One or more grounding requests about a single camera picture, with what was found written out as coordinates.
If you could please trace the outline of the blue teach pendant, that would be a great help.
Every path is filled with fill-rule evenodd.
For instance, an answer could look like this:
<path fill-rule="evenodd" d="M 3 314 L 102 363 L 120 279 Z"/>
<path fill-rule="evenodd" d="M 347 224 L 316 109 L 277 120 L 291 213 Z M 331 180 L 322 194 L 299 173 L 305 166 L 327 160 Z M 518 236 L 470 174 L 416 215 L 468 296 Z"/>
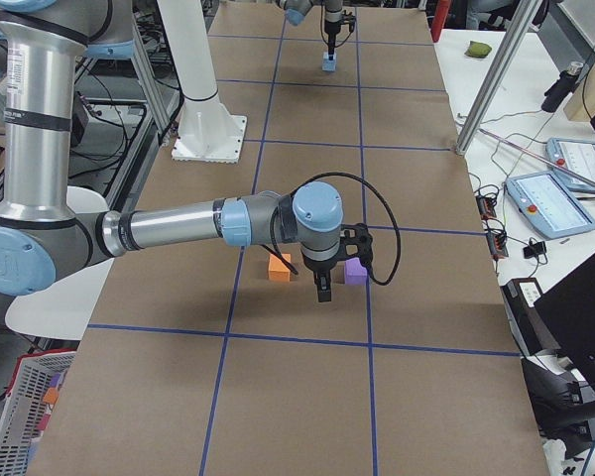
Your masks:
<path fill-rule="evenodd" d="M 508 178 L 506 188 L 519 212 L 546 239 L 595 230 L 595 219 L 552 172 Z"/>
<path fill-rule="evenodd" d="M 595 141 L 550 138 L 545 150 L 551 163 L 595 181 Z"/>

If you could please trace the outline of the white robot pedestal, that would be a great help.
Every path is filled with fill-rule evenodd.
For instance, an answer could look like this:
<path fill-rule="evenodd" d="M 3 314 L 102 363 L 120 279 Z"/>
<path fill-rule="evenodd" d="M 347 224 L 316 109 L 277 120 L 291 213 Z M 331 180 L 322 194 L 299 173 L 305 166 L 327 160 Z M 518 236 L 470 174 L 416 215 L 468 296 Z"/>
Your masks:
<path fill-rule="evenodd" d="M 177 161 L 236 163 L 247 126 L 222 103 L 199 1 L 158 3 L 183 105 L 173 148 Z"/>

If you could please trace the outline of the green bean bag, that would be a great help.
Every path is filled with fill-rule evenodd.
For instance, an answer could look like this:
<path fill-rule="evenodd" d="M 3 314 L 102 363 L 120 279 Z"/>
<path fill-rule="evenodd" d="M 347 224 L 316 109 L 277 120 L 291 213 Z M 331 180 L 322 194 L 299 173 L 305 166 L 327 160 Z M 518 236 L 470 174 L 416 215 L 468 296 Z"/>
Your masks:
<path fill-rule="evenodd" d="M 482 42 L 471 41 L 467 50 L 465 51 L 465 55 L 469 58 L 484 59 L 490 54 L 491 51 L 492 47 L 490 45 Z"/>

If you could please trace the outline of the orange terminal board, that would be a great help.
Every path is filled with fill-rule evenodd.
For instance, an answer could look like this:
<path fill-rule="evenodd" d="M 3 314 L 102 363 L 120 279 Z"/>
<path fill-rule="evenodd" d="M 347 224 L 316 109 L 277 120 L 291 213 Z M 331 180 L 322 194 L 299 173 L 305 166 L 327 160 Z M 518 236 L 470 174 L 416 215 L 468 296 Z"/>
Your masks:
<path fill-rule="evenodd" d="M 508 236 L 505 225 L 498 219 L 496 214 L 496 197 L 491 194 L 477 194 L 475 200 L 492 259 L 499 261 L 508 258 Z"/>

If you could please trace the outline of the aluminium frame post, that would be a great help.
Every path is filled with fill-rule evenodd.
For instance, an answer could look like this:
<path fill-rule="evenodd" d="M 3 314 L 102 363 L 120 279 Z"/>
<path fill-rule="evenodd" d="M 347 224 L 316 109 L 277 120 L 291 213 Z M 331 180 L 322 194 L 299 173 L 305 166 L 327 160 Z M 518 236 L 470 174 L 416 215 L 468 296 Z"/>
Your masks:
<path fill-rule="evenodd" d="M 496 50 L 491 65 L 458 135 L 455 152 L 464 156 L 493 98 L 529 30 L 542 1 L 520 1 L 509 29 Z"/>

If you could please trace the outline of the white perforated plastic basket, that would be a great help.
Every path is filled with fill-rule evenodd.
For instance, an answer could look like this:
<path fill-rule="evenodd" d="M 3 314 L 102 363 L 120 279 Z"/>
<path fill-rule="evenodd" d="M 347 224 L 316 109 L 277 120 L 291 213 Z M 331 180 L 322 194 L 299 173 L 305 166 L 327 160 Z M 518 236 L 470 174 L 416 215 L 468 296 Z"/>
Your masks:
<path fill-rule="evenodd" d="M 0 417 L 0 475 L 24 475 L 35 457 L 56 394 L 75 353 L 51 350 L 17 361 Z"/>

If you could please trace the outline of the far blue teach pendant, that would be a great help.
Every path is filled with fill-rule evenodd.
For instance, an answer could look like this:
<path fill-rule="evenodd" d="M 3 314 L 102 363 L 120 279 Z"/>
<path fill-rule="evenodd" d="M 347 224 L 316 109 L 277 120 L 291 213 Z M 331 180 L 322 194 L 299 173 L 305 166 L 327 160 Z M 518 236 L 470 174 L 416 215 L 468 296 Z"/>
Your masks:
<path fill-rule="evenodd" d="M 595 141 L 550 138 L 545 150 L 551 163 L 595 181 Z"/>

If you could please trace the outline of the red cylinder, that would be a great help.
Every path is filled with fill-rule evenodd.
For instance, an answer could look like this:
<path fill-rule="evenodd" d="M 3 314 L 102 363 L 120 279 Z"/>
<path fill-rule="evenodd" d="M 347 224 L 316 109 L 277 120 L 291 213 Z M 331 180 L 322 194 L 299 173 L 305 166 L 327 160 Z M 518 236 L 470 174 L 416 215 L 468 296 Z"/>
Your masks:
<path fill-rule="evenodd" d="M 450 7 L 451 0 L 438 0 L 436 2 L 434 15 L 430 24 L 430 35 L 434 43 L 437 43 L 440 39 Z"/>

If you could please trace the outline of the white round base plate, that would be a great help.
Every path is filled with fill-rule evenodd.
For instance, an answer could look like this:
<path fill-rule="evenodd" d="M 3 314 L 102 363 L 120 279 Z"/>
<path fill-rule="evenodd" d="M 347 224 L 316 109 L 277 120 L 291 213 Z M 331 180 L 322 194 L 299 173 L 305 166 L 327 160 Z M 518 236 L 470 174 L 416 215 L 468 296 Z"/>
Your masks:
<path fill-rule="evenodd" d="M 65 249 L 59 254 L 59 278 L 48 288 L 15 297 L 6 311 L 7 327 L 21 334 L 80 340 L 99 299 L 111 259 L 71 271 L 86 252 Z"/>

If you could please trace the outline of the orange foam block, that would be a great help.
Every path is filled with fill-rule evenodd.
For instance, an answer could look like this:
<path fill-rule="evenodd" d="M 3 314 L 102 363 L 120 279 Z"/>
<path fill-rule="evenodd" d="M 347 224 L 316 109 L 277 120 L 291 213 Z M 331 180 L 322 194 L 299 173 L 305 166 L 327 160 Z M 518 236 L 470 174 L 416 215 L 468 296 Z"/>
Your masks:
<path fill-rule="evenodd" d="M 289 283 L 292 271 L 277 256 L 270 254 L 267 266 L 268 279 L 272 282 Z"/>

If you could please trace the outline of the black laptop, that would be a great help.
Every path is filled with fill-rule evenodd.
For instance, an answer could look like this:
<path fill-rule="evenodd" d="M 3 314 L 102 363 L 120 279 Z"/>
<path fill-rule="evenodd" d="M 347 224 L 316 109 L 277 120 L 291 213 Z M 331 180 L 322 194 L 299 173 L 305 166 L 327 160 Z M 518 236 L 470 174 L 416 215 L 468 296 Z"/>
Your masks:
<path fill-rule="evenodd" d="M 595 390 L 595 252 L 536 302 L 539 317 Z"/>

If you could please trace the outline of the near blue teach pendant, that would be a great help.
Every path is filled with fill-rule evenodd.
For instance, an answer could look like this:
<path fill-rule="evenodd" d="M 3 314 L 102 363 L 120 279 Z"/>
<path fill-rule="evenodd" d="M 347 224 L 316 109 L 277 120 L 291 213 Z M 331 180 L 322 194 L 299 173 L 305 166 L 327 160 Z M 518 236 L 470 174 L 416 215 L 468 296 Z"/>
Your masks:
<path fill-rule="evenodd" d="M 519 212 L 546 239 L 595 230 L 595 219 L 552 172 L 508 178 L 506 188 Z"/>

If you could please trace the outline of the purple foam block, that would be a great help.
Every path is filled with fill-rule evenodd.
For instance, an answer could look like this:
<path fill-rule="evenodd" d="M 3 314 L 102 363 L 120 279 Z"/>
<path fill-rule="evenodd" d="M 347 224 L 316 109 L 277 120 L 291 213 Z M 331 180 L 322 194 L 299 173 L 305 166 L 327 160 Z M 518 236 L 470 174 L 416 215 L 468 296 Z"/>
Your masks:
<path fill-rule="evenodd" d="M 358 258 L 352 258 L 344 262 L 344 284 L 346 286 L 364 286 L 367 281 L 367 269 Z"/>

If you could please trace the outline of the light blue foam block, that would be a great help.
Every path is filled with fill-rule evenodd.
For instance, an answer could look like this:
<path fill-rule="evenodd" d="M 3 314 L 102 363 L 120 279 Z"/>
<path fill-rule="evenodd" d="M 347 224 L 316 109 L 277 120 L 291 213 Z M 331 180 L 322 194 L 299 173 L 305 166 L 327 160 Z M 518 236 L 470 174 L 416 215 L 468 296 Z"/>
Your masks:
<path fill-rule="evenodd" d="M 321 68 L 324 72 L 335 72 L 336 64 L 337 64 L 336 54 L 331 55 L 327 52 L 323 53 Z"/>

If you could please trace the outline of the black power box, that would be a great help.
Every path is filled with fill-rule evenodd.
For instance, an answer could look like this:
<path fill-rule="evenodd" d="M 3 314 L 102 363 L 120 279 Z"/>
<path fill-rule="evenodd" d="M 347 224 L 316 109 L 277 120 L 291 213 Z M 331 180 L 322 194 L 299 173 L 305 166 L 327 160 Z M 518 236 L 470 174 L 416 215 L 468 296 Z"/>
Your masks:
<path fill-rule="evenodd" d="M 512 334 L 526 355 L 558 350 L 559 345 L 535 308 L 542 296 L 536 278 L 511 279 L 501 286 Z"/>

